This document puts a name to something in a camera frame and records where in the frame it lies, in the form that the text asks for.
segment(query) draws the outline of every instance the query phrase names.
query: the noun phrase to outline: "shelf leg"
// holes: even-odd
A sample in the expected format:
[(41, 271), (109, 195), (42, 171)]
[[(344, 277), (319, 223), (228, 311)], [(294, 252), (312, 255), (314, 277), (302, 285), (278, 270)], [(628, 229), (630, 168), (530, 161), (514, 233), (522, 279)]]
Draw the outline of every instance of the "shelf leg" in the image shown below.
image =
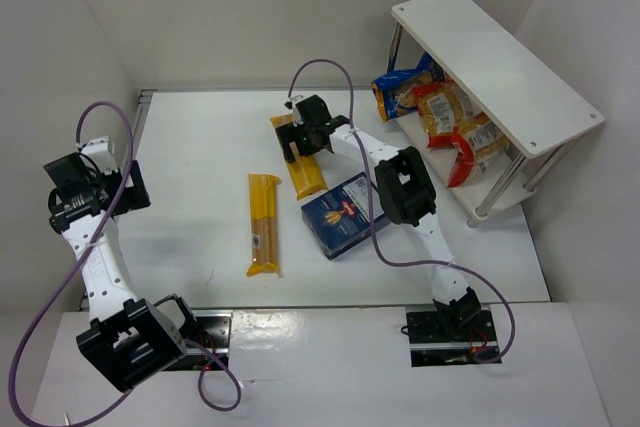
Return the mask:
[(547, 157), (547, 159), (538, 168), (536, 173), (531, 176), (526, 184), (524, 184), (524, 189), (528, 192), (534, 192), (536, 190), (536, 185), (538, 185), (538, 182), (542, 180), (542, 177), (547, 175), (547, 172), (549, 172), (551, 168), (556, 165), (567, 152), (571, 150), (571, 148), (576, 144), (577, 141), (578, 139), (573, 139), (562, 144), (560, 147), (556, 147), (556, 150), (554, 150), (551, 155)]
[(476, 214), (478, 217), (487, 216), (491, 207), (493, 207), (493, 204), (495, 204), (500, 196), (504, 194), (504, 191), (507, 190), (507, 187), (509, 187), (511, 182), (513, 182), (513, 179), (515, 179), (517, 173), (520, 172), (522, 167), (524, 167), (526, 161), (527, 158), (522, 153), (519, 153), (518, 156), (511, 161), (509, 167), (506, 168), (487, 196), (476, 208)]
[(396, 67), (396, 58), (398, 57), (398, 47), (400, 47), (400, 40), (402, 39), (402, 25), (400, 22), (396, 22), (396, 26), (393, 29), (393, 37), (391, 37), (391, 45), (389, 46), (389, 61), (387, 62), (387, 72), (391, 72)]

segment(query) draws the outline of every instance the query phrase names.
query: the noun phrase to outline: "robotic arm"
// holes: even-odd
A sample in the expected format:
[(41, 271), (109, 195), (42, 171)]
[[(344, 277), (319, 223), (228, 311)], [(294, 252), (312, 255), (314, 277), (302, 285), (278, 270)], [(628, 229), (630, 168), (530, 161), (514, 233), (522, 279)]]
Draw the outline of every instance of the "robotic arm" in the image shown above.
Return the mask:
[[(317, 95), (296, 96), (285, 105), (293, 110), (293, 121), (276, 129), (276, 134), (287, 162), (295, 161), (294, 145), (301, 156), (326, 149), (362, 163), (360, 147), (353, 135), (353, 130), (357, 131), (367, 151), (369, 170), (375, 173), (372, 182), (378, 189), (385, 215), (394, 224), (415, 227), (434, 258), (453, 259), (438, 223), (436, 192), (417, 149), (398, 149), (357, 127), (352, 130), (346, 117), (332, 118)], [(429, 282), (434, 305), (448, 331), (457, 332), (480, 312), (475, 291), (459, 271), (433, 266), (429, 269)]]
[[(122, 181), (108, 137), (93, 139), (79, 152), (45, 165), (56, 188), (49, 195), (49, 223), (69, 242), (76, 258), (88, 242)], [(140, 167), (134, 161), (127, 188), (114, 215), (150, 205)], [(118, 226), (109, 219), (82, 268), (89, 298), (90, 328), (76, 337), (78, 348), (118, 390), (129, 392), (156, 372), (186, 355), (183, 338), (197, 321), (180, 297), (174, 300), (184, 323), (174, 322), (154, 304), (140, 299), (118, 241)]]

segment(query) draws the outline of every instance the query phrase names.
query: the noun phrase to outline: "spaghetti package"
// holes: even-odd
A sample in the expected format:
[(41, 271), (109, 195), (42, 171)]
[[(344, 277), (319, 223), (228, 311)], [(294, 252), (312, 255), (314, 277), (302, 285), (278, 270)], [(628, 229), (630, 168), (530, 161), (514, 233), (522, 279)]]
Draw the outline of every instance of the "spaghetti package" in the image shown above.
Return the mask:
[[(292, 120), (293, 115), (291, 114), (279, 115), (271, 117), (271, 125), (277, 129)], [(298, 152), (294, 152), (294, 155), (296, 160), (291, 163), (287, 162), (287, 170), (296, 189), (296, 200), (304, 199), (322, 190), (328, 190), (329, 187), (327, 187), (316, 158), (313, 155), (300, 157)]]
[(261, 273), (280, 273), (278, 231), (276, 228), (275, 175), (249, 174), (251, 210), (251, 253), (253, 259), (247, 277)]
[(463, 120), (454, 127), (451, 142), (458, 156), (449, 174), (448, 187), (458, 187), (475, 175), (484, 174), (505, 151), (509, 139), (485, 113)]
[(429, 149), (451, 147), (456, 126), (482, 111), (453, 80), (413, 88)]
[(413, 88), (444, 81), (444, 71), (425, 53), (415, 69), (392, 70), (371, 83), (383, 122), (415, 112), (417, 100)]

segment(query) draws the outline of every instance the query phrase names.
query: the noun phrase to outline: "white floor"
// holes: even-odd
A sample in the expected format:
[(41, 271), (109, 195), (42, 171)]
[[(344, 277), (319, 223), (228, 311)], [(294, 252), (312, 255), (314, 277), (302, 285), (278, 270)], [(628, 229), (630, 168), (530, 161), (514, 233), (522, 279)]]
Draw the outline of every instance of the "white floor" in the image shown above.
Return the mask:
[[(320, 91), (333, 115), (347, 114), (345, 91)], [(300, 206), (269, 122), (286, 113), (284, 91), (155, 93), (137, 158), (150, 208), (122, 216), (120, 239), (138, 293), (155, 301), (169, 293), (192, 307), (402, 305), (429, 302), (425, 268), (381, 264), (364, 242), (328, 261), (302, 223)], [(381, 124), (370, 91), (356, 93), (356, 124), (387, 143), (409, 145), (394, 122)], [(358, 164), (317, 155), (329, 187), (357, 174)], [(281, 177), (278, 228), (282, 277), (247, 278), (251, 237), (248, 173)], [(548, 301), (540, 265), (520, 206), (477, 229), (432, 176), (438, 215), (459, 263), (486, 275), (511, 301)], [(381, 235), (392, 259), (428, 258), (410, 228)], [(472, 280), (482, 301), (495, 296)]]
[[(498, 339), (508, 319), (494, 306)], [(135, 389), (101, 426), (215, 425), (604, 427), (602, 404), (565, 304), (514, 305), (518, 333), (502, 365), (411, 368), (399, 331), (404, 309), (235, 312), (230, 367), (245, 388), (239, 408), (214, 412), (196, 372), (162, 373)], [(60, 425), (96, 414), (119, 393), (85, 361), (75, 335), (85, 313), (64, 315), (34, 418)], [(208, 374), (211, 400), (230, 403), (224, 374)]]

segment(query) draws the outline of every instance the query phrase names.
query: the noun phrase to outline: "blue box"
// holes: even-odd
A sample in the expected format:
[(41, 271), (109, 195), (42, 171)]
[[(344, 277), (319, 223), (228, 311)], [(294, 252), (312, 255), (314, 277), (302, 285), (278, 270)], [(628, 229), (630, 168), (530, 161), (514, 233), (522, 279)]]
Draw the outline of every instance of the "blue box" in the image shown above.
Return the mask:
[[(388, 225), (389, 219), (382, 211), (375, 187), (373, 194), (378, 230)], [(370, 237), (367, 202), (367, 180), (361, 172), (302, 206), (302, 220), (328, 259), (335, 259)]]

